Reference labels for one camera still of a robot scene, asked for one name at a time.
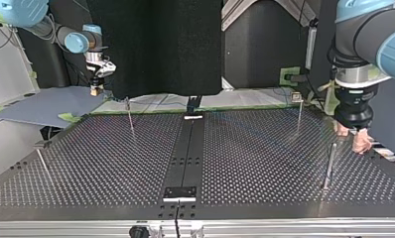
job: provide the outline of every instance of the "cable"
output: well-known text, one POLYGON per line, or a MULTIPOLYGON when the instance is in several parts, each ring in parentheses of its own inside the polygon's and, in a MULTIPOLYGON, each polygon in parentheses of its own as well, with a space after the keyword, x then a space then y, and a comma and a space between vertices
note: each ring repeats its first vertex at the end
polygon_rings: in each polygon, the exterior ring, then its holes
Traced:
POLYGON ((303 19, 303 12, 304 12, 304 7, 306 7, 306 1, 304 0, 302 8, 300 10, 300 17, 299 17, 299 40, 302 38, 302 19, 303 19))
POLYGON ((309 77, 306 75, 307 82, 309 83, 310 88, 312 89, 312 92, 315 94, 316 98, 318 99, 319 104, 322 107, 322 110, 325 112, 325 106, 322 104, 320 101, 321 97, 318 95, 318 92, 315 90, 315 88, 312 85, 312 82, 310 81, 309 77))
POLYGON ((6 42, 2 46, 0 46, 0 49, 6 47, 6 45, 8 45, 8 43, 12 40, 12 37, 13 37, 13 31, 11 31, 11 34, 9 35, 8 40, 6 40, 6 42))
POLYGON ((47 19, 52 26, 52 31, 49 33, 49 36, 48 37, 40 36, 40 35, 35 34, 34 32, 33 32, 33 34, 42 40, 52 41, 52 44, 53 43, 58 44, 58 46, 62 49, 62 51, 66 52, 66 53, 70 53, 70 51, 68 51, 64 46, 62 46, 61 42, 58 39, 58 30, 56 29, 55 16, 53 16, 53 14, 50 13, 49 15, 47 15, 45 17, 45 19, 47 19))

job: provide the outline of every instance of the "black panel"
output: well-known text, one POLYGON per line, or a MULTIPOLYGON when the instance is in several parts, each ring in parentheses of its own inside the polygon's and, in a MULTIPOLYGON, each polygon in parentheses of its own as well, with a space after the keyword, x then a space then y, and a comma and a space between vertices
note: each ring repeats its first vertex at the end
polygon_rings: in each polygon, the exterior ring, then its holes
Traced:
MULTIPOLYGON (((92 23, 86 0, 59 0, 52 1, 50 10, 54 14, 56 21, 66 27, 81 31, 83 24, 92 23)), ((86 69, 86 60, 83 54, 65 53, 68 61, 67 69, 71 85, 88 86, 86 77, 91 77, 91 73, 86 69)))
MULTIPOLYGON (((319 26, 316 37, 315 50, 313 52, 312 71, 310 81, 314 88, 318 88, 329 82, 331 64, 327 59, 327 52, 331 40, 335 34, 336 6, 338 0, 322 1, 321 13, 319 15, 319 26)), ((305 83, 302 90, 309 88, 305 83)))
POLYGON ((283 67, 305 65, 307 29, 275 1, 258 1, 225 32, 225 78, 237 88, 278 86, 283 67))
POLYGON ((18 30, 28 59, 33 63, 40 88, 69 86, 62 50, 57 45, 43 41, 24 29, 18 30))
POLYGON ((221 1, 88 0, 118 66, 118 98, 221 89, 221 1))

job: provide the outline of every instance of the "white wall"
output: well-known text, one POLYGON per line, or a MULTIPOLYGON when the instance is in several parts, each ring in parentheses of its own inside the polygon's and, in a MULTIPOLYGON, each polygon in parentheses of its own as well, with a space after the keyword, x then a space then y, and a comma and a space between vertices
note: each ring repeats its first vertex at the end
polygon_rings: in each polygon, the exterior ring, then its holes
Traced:
MULTIPOLYGON (((6 37, 0 33, 0 46, 6 37)), ((20 51, 12 44, 0 50, 0 104, 35 91, 20 51)))
MULTIPOLYGON (((0 33, 0 46, 6 38, 0 33)), ((12 44, 0 50, 0 105, 34 92, 21 52, 12 44)), ((0 121, 0 174, 29 155, 41 140, 40 126, 0 121)))

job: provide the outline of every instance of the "black cable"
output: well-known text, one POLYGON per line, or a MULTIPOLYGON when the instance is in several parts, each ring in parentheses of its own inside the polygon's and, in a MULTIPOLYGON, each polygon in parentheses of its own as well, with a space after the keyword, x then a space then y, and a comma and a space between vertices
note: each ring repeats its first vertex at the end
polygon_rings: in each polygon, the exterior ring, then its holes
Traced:
POLYGON ((180 234, 180 226, 179 226, 178 217, 179 217, 179 207, 177 207, 176 218, 175 218, 175 220, 174 220, 174 223, 175 223, 175 225, 176 225, 177 238, 181 238, 182 235, 180 234))
POLYGON ((83 73, 83 71, 82 71, 78 66, 76 66, 76 64, 70 62, 70 61, 67 60, 65 57, 64 57, 64 60, 65 60, 65 62, 70 66, 71 70, 73 70, 74 73, 76 73, 76 75, 77 75, 77 82, 76 82, 76 85, 79 85, 79 80, 81 79, 81 77, 80 77, 79 75, 82 76, 82 79, 83 79, 82 82, 84 82, 86 85, 89 85, 89 79, 88 79, 88 77, 85 75, 85 73, 83 73))
POLYGON ((318 99, 319 104, 321 105, 322 109, 325 112, 325 106, 321 102, 321 97, 318 95, 318 92, 313 87, 312 82, 310 81, 310 79, 307 75, 306 75, 306 79, 307 79, 307 82, 309 83, 310 88, 312 89, 313 93, 315 94, 316 98, 318 99))
POLYGON ((6 45, 8 45, 8 43, 11 41, 12 37, 13 37, 13 31, 11 30, 11 34, 9 35, 8 40, 2 46, 0 46, 0 49, 6 47, 6 45))
POLYGON ((304 7, 306 6, 306 1, 304 0, 302 8, 300 10, 300 17, 299 17, 299 40, 302 38, 302 19, 303 19, 303 11, 304 7))

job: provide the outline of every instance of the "gray cloth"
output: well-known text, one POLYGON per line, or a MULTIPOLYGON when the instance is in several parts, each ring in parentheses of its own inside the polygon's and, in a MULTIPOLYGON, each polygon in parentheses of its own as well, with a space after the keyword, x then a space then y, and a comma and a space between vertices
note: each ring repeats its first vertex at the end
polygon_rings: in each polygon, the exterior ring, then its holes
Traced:
POLYGON ((43 89, 0 112, 0 119, 42 126, 66 128, 69 122, 59 118, 62 113, 82 116, 97 108, 103 95, 93 97, 87 87, 43 89))

